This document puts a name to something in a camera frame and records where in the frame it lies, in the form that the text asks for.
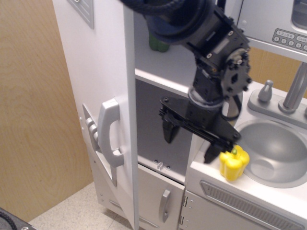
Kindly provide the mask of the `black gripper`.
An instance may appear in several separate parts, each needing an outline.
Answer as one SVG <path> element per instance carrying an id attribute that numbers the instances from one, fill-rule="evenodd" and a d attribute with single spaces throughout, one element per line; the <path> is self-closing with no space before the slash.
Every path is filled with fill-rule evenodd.
<path id="1" fill-rule="evenodd" d="M 204 163 L 210 164 L 221 151 L 231 151 L 241 135 L 223 117 L 221 109 L 207 110 L 189 99 L 163 97 L 159 115 L 163 121 L 163 135 L 167 143 L 183 128 L 210 143 Z"/>

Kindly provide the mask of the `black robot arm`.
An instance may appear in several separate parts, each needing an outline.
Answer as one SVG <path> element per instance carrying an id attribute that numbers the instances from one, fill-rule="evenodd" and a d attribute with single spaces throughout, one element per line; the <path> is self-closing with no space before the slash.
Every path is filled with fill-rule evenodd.
<path id="1" fill-rule="evenodd" d="M 230 152 L 241 135 L 225 116 L 226 102 L 240 112 L 240 95 L 251 83 L 249 41 L 232 18 L 225 15 L 223 0 L 126 0 L 124 4 L 144 16 L 149 33 L 167 45 L 181 45 L 195 57 L 196 73 L 187 99 L 164 97 L 160 116 L 166 142 L 178 130 L 210 143 L 204 155 L 211 163 L 220 153 Z"/>

